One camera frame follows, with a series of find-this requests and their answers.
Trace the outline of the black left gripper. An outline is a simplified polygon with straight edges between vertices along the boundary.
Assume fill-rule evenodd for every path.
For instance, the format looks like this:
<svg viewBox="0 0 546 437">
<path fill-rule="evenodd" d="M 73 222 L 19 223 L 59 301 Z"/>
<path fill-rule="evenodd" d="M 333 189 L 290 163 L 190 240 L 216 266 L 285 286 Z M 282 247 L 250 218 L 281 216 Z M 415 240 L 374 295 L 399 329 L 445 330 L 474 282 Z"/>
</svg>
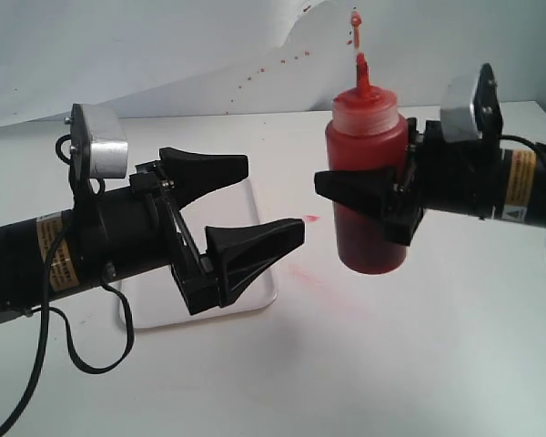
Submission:
<svg viewBox="0 0 546 437">
<path fill-rule="evenodd" d="M 304 244 L 305 222 L 283 218 L 244 228 L 207 227 L 207 255 L 201 253 L 181 209 L 246 179 L 248 157 L 172 147 L 160 148 L 159 157 L 137 165 L 129 183 L 151 207 L 189 314 L 232 305 L 263 272 Z"/>
</svg>

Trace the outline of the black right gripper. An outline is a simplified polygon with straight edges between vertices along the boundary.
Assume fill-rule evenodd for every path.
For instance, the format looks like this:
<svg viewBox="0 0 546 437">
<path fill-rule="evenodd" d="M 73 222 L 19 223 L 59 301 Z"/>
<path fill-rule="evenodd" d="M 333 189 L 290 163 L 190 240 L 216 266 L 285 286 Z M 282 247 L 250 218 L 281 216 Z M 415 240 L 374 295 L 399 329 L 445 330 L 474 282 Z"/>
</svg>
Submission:
<svg viewBox="0 0 546 437">
<path fill-rule="evenodd" d="M 406 166 L 396 188 L 394 167 L 326 170 L 314 176 L 316 193 L 370 219 L 385 214 L 386 240 L 403 246 L 429 210 L 489 219 L 499 205 L 501 130 L 488 127 L 481 138 L 448 142 L 437 120 L 423 131 L 415 117 L 407 124 Z"/>
</svg>

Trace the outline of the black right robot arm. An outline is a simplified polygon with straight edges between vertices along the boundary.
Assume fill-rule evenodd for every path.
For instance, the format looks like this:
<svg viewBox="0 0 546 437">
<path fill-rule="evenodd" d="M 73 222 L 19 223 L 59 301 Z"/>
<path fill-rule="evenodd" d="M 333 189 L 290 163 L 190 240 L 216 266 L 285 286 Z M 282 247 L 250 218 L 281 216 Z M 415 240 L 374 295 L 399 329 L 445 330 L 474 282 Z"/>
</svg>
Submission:
<svg viewBox="0 0 546 437">
<path fill-rule="evenodd" d="M 546 145 L 504 149 L 501 137 L 445 140 L 439 121 L 408 121 L 401 180 L 394 167 L 322 171 L 316 192 L 377 223 L 386 241 L 408 246 L 427 210 L 546 228 Z"/>
</svg>

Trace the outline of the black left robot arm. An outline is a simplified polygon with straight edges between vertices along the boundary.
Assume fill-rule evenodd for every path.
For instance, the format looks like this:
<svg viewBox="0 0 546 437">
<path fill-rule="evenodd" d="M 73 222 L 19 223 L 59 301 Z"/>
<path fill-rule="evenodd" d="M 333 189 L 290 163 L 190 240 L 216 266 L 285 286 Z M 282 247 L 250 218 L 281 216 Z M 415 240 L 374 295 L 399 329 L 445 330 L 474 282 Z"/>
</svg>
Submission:
<svg viewBox="0 0 546 437">
<path fill-rule="evenodd" d="M 284 218 L 244 228 L 206 227 L 205 250 L 182 210 L 248 177 L 243 155 L 164 147 L 124 188 L 100 194 L 73 186 L 71 209 L 0 227 L 0 324 L 59 300 L 152 269 L 170 267 L 190 314 L 234 304 L 274 263 L 305 240 Z"/>
</svg>

